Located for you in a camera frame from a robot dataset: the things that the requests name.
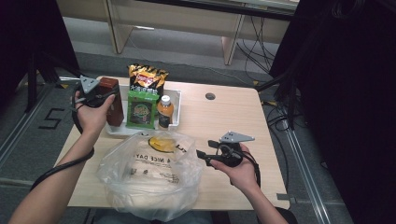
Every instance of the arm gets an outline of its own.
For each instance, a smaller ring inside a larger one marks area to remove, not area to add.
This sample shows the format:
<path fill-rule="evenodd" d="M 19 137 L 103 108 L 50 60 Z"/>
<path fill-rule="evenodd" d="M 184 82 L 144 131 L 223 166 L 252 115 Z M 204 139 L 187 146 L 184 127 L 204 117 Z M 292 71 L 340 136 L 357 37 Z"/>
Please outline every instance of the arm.
<path fill-rule="evenodd" d="M 106 112 L 113 100 L 114 95 L 111 95 L 99 108 L 83 106 L 78 110 L 78 119 L 84 131 L 57 165 L 90 153 L 105 126 Z M 37 185 L 17 207 L 9 223 L 57 223 L 69 203 L 84 164 L 82 162 L 62 170 Z"/>
<path fill-rule="evenodd" d="M 249 152 L 245 145 L 240 145 L 243 151 Z M 224 163 L 215 160 L 210 161 L 210 163 L 213 167 L 230 177 L 233 185 L 245 194 L 261 223 L 287 223 L 262 193 L 259 185 L 257 185 L 254 167 L 250 161 L 244 158 L 241 164 L 236 167 L 228 167 Z"/>

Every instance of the person's right hand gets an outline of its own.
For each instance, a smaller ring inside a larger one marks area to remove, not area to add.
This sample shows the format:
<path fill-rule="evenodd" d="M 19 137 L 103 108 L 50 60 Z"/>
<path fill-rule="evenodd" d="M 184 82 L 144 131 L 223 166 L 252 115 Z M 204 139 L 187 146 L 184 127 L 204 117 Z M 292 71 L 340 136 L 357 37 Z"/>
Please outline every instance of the person's right hand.
<path fill-rule="evenodd" d="M 245 145 L 241 143 L 239 145 L 241 146 L 242 151 L 249 152 Z M 221 161 L 215 160 L 211 160 L 210 164 L 230 177 L 233 185 L 241 191 L 244 191 L 245 189 L 257 188 L 259 186 L 256 182 L 253 164 L 246 158 L 244 158 L 242 162 L 236 167 L 229 167 Z"/>

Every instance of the wooden table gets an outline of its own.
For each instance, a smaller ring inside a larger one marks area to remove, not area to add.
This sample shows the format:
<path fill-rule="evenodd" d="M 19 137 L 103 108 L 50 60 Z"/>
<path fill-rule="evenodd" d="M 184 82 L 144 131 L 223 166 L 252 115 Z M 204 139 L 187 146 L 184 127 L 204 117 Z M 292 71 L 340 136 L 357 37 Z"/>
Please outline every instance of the wooden table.
<path fill-rule="evenodd" d="M 129 78 L 120 78 L 120 84 L 128 82 Z M 277 193 L 285 194 L 286 190 L 262 105 L 255 90 L 171 81 L 167 81 L 164 87 L 181 91 L 181 113 L 177 132 L 193 137 L 196 148 L 206 154 L 215 153 L 215 149 L 207 145 L 207 140 L 218 141 L 228 131 L 254 136 L 255 141 L 246 142 L 245 145 L 260 165 L 263 193 L 274 206 L 286 209 L 290 207 L 289 201 L 280 201 L 276 197 Z M 207 100 L 205 95 L 208 92 L 215 94 L 216 99 Z M 78 137 L 79 132 L 74 127 L 58 160 Z M 106 201 L 105 187 L 95 174 L 107 151 L 122 140 L 122 137 L 102 131 L 95 145 L 95 154 L 87 161 L 69 206 L 111 207 Z M 242 192 L 230 185 L 226 174 L 205 166 L 199 197 L 193 209 L 251 210 L 252 207 Z"/>

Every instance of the orange juice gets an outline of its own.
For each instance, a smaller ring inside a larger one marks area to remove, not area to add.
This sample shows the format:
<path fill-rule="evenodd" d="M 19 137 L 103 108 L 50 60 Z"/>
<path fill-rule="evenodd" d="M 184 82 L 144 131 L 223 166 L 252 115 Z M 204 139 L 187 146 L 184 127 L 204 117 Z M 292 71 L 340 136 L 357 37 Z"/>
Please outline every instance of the orange juice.
<path fill-rule="evenodd" d="M 158 103 L 157 109 L 159 113 L 158 128 L 167 130 L 169 124 L 172 123 L 172 115 L 174 112 L 174 105 L 171 103 L 171 98 L 168 95 L 164 95 Z"/>

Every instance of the chip bag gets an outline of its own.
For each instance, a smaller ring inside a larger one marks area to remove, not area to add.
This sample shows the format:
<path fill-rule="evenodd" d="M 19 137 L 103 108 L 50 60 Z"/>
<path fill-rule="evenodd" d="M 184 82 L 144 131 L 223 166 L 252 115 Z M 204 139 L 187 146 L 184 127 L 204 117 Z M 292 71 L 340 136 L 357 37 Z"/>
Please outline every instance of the chip bag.
<path fill-rule="evenodd" d="M 130 91 L 148 91 L 163 96 L 163 85 L 169 75 L 163 69 L 134 63 L 129 66 Z"/>

